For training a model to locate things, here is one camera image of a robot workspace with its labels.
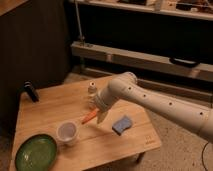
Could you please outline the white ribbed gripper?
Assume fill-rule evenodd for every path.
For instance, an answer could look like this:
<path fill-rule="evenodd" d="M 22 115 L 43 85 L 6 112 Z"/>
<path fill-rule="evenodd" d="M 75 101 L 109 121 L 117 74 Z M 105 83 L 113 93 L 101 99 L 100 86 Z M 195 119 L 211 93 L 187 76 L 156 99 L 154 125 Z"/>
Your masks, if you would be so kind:
<path fill-rule="evenodd" d="M 109 93 L 105 90 L 100 90 L 94 97 L 96 107 L 99 109 L 97 112 L 97 123 L 100 124 L 104 121 L 111 108 L 109 104 Z"/>

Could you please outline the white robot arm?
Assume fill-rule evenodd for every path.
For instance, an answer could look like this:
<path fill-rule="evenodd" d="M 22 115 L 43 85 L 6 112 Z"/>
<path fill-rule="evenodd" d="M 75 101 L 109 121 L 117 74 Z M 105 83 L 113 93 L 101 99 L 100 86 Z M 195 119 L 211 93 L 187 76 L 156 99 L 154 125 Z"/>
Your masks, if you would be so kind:
<path fill-rule="evenodd" d="M 101 113 L 120 99 L 138 104 L 213 143 L 213 108 L 159 94 L 137 85 L 137 77 L 125 72 L 112 78 L 94 98 Z"/>

